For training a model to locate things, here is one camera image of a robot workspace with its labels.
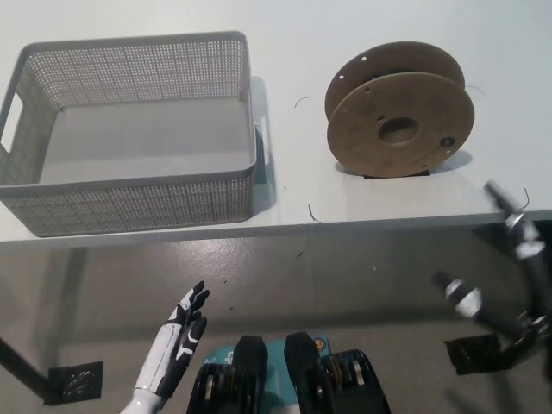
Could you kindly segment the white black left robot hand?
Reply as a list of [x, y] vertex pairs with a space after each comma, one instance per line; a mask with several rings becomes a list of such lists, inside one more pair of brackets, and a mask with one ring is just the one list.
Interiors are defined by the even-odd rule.
[[160, 327], [141, 367], [136, 390], [162, 400], [176, 391], [207, 326], [201, 308], [210, 292], [204, 286], [200, 281], [192, 287]]

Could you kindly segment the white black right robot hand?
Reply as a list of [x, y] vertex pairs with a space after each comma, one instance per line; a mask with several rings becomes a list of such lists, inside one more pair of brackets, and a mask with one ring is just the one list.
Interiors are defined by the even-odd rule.
[[482, 290], [464, 279], [438, 271], [433, 275], [433, 282], [455, 311], [466, 319], [483, 324], [514, 341], [528, 332], [544, 336], [551, 319], [551, 279], [544, 260], [545, 240], [523, 208], [496, 182], [486, 182], [484, 191], [500, 211], [505, 235], [510, 239], [514, 256], [524, 273], [530, 301], [526, 317], [511, 319], [500, 315], [485, 299]]

